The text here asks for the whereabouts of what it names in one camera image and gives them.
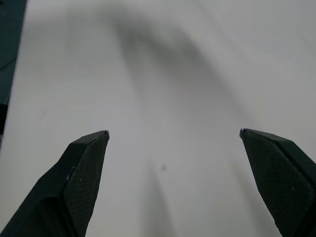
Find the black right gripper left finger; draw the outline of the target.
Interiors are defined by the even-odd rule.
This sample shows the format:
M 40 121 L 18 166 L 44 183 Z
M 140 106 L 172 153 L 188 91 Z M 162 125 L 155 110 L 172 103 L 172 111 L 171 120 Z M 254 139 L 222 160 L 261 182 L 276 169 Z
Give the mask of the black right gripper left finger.
M 0 237 L 85 237 L 109 138 L 102 130 L 70 143 L 35 183 Z

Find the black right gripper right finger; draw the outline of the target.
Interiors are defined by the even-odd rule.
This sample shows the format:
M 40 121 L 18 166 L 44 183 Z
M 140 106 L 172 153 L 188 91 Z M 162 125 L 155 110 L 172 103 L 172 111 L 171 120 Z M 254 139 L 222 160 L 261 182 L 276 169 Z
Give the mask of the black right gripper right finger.
M 286 138 L 249 128 L 239 136 L 282 237 L 316 237 L 316 163 Z

